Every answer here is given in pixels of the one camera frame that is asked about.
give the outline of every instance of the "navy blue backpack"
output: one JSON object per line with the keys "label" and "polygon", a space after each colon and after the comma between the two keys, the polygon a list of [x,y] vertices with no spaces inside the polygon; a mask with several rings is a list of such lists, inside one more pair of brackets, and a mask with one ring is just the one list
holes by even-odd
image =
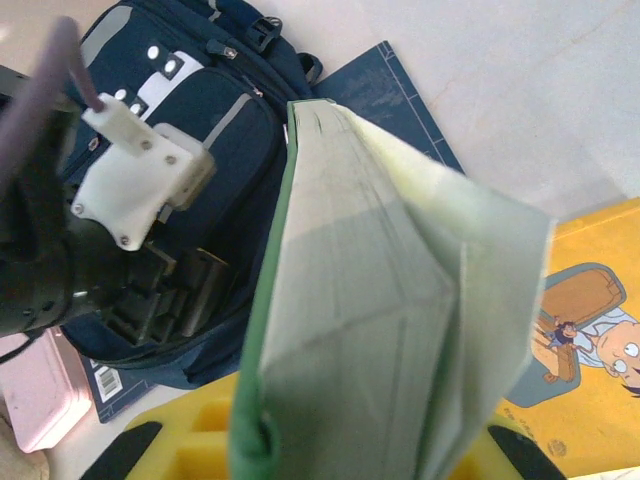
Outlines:
{"label": "navy blue backpack", "polygon": [[[77,318],[63,331],[83,355],[177,388],[237,369],[286,162],[286,104],[310,98],[322,69],[281,30],[279,19],[242,0],[126,0],[84,37],[98,92],[123,100],[152,126],[169,123],[202,141],[215,159],[216,175],[191,208],[171,213],[154,244],[169,253],[203,248],[227,262],[235,280],[191,337],[133,346],[98,314]],[[154,83],[154,74],[164,80]],[[79,184],[108,146],[82,123],[63,171],[67,184]]]}

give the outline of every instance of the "green book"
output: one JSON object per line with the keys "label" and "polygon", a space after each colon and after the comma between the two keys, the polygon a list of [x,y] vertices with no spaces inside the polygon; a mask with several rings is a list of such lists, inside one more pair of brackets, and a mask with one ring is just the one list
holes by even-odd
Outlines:
{"label": "green book", "polygon": [[329,101],[288,133],[233,478],[446,478],[528,362],[553,222]]}

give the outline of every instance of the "white table surface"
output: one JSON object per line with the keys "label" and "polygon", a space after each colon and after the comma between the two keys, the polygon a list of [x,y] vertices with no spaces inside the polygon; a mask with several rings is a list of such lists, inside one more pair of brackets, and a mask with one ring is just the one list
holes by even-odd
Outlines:
{"label": "white table surface", "polygon": [[[33,8],[0,20],[0,40],[7,23],[17,32],[0,62],[20,69],[32,57],[16,49],[45,35],[23,30],[34,15],[88,25],[109,0],[24,3]],[[253,3],[282,18],[284,35],[327,73],[389,40],[460,163],[484,184],[563,219],[640,194],[638,0]],[[78,478],[134,416],[180,393],[158,388],[107,425],[92,412],[49,452],[52,478]]]}

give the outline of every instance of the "pink box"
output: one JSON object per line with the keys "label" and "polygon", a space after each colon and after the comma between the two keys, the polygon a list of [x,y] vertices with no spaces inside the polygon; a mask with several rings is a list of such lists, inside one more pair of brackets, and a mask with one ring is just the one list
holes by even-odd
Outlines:
{"label": "pink box", "polygon": [[[23,334],[0,338],[0,355],[25,340]],[[57,327],[0,366],[0,388],[26,453],[54,447],[92,404],[80,357]]]}

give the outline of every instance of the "blue notebook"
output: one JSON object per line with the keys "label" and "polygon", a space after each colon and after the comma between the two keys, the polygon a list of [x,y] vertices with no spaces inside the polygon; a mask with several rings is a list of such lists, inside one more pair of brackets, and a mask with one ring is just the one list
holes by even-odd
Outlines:
{"label": "blue notebook", "polygon": [[389,42],[349,62],[316,85],[314,93],[335,100],[434,160],[463,172]]}
{"label": "blue notebook", "polygon": [[112,420],[155,387],[155,384],[134,378],[127,372],[105,367],[82,356],[80,358],[100,423]]}

